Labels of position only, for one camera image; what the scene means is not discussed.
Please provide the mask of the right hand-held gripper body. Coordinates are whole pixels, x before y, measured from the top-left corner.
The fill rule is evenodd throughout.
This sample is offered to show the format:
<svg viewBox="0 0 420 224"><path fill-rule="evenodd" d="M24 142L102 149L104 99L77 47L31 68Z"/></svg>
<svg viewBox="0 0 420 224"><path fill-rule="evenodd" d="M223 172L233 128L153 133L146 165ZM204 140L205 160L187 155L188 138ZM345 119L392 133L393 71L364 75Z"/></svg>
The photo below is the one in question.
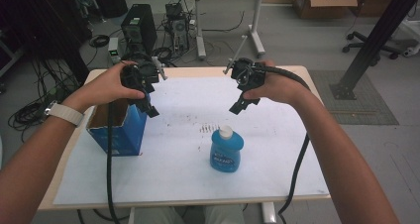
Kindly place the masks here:
<svg viewBox="0 0 420 224"><path fill-rule="evenodd" d="M225 74L231 70L231 77L238 83L238 88L248 91L258 88L264 84L265 72L263 66L252 60L239 57L240 51L247 40L246 35L241 35L242 41L235 51L234 56L229 58L227 67L223 70Z"/></svg>

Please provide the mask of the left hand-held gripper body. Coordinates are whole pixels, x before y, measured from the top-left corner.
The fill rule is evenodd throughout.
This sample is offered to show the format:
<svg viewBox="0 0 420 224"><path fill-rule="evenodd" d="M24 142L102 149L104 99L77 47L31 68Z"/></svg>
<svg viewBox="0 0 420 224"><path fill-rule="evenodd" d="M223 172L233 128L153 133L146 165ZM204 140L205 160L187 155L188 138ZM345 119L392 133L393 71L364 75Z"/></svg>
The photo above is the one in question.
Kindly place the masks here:
<svg viewBox="0 0 420 224"><path fill-rule="evenodd" d="M162 78L167 80L163 64L156 56L142 53L129 53L121 57L121 62L132 62L121 71L123 86L142 91L147 99L155 91L153 84Z"/></svg>

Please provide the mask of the blue cardboard box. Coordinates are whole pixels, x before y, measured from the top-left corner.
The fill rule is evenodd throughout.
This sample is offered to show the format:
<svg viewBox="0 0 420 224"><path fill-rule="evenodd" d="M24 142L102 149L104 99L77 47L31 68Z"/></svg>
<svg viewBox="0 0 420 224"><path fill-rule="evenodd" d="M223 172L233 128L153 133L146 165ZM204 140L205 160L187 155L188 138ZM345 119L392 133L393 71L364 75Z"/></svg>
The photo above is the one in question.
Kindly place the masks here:
<svg viewBox="0 0 420 224"><path fill-rule="evenodd" d="M126 99L112 103L112 155L114 157L138 156L147 122L147 114L142 113ZM108 152L109 105L98 105L88 119L86 130L101 149Z"/></svg>

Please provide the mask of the blue bottle with white cap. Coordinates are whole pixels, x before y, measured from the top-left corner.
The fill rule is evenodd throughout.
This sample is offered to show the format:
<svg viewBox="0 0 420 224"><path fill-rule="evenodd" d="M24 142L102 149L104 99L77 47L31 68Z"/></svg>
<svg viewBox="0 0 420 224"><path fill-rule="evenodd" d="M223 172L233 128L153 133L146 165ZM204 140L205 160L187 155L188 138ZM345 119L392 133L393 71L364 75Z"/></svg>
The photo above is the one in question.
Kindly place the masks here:
<svg viewBox="0 0 420 224"><path fill-rule="evenodd" d="M221 126L211 139L211 167L222 172L235 172L241 162L244 139L228 125Z"/></svg>

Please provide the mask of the person's right hand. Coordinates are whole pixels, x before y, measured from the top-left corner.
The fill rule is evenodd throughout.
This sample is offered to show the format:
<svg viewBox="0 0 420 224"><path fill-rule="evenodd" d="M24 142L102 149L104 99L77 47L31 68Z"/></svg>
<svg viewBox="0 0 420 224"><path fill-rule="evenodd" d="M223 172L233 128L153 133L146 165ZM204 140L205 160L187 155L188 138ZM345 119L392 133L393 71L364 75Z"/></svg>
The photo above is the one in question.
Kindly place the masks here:
<svg viewBox="0 0 420 224"><path fill-rule="evenodd" d="M245 99L268 98L274 102L286 103L294 108L309 106L317 97L298 81L284 75L268 72L262 86L244 93Z"/></svg>

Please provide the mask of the person's left hand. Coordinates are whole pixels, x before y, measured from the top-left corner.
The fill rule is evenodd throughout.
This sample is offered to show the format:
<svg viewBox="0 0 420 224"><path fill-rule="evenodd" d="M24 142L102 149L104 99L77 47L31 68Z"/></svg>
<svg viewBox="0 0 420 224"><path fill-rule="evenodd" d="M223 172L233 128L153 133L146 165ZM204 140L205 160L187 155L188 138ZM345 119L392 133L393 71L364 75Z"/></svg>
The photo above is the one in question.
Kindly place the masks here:
<svg viewBox="0 0 420 224"><path fill-rule="evenodd" d="M121 83L122 69L134 64L133 61L123 60L113 65L69 95L62 105L83 113L91 106L106 104L121 98L144 98L145 94L142 91L127 88Z"/></svg>

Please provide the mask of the grey device with green display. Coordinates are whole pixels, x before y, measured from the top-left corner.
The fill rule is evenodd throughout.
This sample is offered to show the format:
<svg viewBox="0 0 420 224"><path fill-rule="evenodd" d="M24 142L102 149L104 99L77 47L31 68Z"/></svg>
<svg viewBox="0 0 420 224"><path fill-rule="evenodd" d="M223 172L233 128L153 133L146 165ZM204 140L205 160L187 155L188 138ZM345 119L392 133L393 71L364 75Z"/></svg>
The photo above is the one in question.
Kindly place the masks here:
<svg viewBox="0 0 420 224"><path fill-rule="evenodd" d="M113 63L118 63L121 60L119 39L112 37L108 43L108 54Z"/></svg>

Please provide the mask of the black computer tower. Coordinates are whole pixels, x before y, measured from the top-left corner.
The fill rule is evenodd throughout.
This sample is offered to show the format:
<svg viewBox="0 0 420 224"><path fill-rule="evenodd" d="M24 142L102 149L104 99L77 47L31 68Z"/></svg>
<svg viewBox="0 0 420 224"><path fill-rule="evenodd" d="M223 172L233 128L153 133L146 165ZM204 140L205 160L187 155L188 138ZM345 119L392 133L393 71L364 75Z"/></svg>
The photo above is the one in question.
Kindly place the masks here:
<svg viewBox="0 0 420 224"><path fill-rule="evenodd" d="M134 4L121 24L121 29L129 48L147 55L152 53L158 36L150 4Z"/></svg>

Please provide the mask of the open-sided computer case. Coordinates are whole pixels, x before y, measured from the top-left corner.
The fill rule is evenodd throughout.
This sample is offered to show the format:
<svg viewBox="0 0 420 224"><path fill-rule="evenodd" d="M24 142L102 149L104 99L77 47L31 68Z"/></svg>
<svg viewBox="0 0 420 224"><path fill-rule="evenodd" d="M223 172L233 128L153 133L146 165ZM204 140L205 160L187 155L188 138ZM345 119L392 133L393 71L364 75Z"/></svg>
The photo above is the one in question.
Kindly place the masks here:
<svg viewBox="0 0 420 224"><path fill-rule="evenodd" d="M187 15L180 3L165 5L167 28L171 36L173 52L181 56L189 50Z"/></svg>

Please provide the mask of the white wristwatch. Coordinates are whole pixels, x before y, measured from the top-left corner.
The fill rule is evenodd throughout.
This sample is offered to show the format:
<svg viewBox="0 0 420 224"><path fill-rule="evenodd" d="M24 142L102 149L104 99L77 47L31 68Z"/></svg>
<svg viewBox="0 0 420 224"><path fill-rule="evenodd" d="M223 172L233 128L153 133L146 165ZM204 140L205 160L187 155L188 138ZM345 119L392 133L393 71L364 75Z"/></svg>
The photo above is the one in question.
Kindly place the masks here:
<svg viewBox="0 0 420 224"><path fill-rule="evenodd" d="M78 127L84 118L83 113L59 104L56 100L52 101L44 111L44 119L47 119L50 116L65 120L75 127Z"/></svg>

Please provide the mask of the brown cardboard box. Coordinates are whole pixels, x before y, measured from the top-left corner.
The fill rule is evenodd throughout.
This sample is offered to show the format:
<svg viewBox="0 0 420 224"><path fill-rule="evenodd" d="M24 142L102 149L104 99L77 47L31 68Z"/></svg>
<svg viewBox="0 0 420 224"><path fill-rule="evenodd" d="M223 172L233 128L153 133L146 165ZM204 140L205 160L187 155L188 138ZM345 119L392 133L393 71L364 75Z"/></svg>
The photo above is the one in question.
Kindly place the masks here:
<svg viewBox="0 0 420 224"><path fill-rule="evenodd" d="M339 19L358 0L292 0L292 6L300 19Z"/></svg>

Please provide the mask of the dark curtain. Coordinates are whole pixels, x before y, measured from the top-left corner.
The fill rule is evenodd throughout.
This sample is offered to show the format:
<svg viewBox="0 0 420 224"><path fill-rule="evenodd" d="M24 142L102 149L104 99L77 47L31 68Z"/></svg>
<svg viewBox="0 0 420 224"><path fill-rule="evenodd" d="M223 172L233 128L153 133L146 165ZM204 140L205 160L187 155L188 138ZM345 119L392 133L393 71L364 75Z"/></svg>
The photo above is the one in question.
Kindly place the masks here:
<svg viewBox="0 0 420 224"><path fill-rule="evenodd" d="M0 16L41 66L61 60L78 83L85 82L89 69L79 49L93 34L75 0L0 0Z"/></svg>

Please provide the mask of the white table leg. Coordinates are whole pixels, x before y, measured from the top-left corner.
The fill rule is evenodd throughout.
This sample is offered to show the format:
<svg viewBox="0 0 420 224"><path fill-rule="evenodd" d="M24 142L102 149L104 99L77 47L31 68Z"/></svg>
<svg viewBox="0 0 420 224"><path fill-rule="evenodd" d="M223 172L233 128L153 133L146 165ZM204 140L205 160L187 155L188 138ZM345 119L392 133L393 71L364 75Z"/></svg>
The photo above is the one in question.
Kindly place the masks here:
<svg viewBox="0 0 420 224"><path fill-rule="evenodd" d="M262 222L263 224L276 224L277 218L273 202L263 202L262 207Z"/></svg>

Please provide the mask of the grey floor mat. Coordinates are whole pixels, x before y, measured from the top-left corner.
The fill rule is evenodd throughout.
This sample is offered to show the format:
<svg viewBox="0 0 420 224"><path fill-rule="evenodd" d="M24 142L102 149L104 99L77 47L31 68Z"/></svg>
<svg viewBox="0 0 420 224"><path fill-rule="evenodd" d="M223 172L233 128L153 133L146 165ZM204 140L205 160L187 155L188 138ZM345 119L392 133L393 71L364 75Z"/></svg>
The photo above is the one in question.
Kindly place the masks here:
<svg viewBox="0 0 420 224"><path fill-rule="evenodd" d="M398 125L381 95L367 75L353 90L355 99L336 99L330 89L344 75L343 70L310 70L309 74L330 113L343 125Z"/></svg>

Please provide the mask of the black metal stand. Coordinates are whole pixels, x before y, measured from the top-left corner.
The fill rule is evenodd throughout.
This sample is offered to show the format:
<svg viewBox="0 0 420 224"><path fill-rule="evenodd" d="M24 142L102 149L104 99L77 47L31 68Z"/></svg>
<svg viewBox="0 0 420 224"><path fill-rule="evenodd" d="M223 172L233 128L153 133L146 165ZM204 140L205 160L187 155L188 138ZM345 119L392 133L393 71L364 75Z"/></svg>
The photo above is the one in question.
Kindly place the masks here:
<svg viewBox="0 0 420 224"><path fill-rule="evenodd" d="M353 92L357 83L368 70L380 49L386 44L405 16L418 0L391 0L381 15L362 48L357 53L343 77L330 85L335 99L355 100Z"/></svg>

